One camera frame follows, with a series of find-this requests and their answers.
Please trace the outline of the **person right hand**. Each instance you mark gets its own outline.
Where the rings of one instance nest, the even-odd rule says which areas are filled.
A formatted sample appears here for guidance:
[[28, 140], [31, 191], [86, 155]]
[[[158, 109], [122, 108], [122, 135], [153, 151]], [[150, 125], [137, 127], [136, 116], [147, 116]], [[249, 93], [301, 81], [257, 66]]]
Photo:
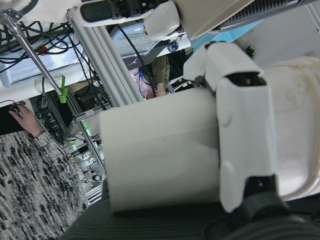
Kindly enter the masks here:
[[10, 110], [9, 113], [20, 124], [20, 126], [30, 133], [34, 138], [44, 133], [44, 129], [36, 120], [33, 112], [21, 104], [12, 104], [11, 109], [19, 109], [19, 113]]

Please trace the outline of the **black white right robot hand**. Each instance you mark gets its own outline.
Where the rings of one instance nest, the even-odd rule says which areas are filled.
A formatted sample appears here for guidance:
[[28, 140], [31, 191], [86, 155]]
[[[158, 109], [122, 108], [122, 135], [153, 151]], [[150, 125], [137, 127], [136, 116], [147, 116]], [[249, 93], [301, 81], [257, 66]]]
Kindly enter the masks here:
[[233, 43], [184, 64], [198, 87], [99, 114], [107, 193], [64, 240], [317, 240], [287, 201], [320, 191], [320, 61], [265, 71]]

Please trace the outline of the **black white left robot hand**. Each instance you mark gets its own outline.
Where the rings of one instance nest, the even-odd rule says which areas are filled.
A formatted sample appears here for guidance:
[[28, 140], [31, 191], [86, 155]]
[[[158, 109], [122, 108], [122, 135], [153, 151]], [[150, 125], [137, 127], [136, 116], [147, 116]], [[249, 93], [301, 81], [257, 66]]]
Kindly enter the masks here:
[[79, 6], [85, 25], [142, 19], [146, 34], [161, 40], [183, 30], [193, 40], [227, 32], [310, 4], [309, 0], [97, 0]]

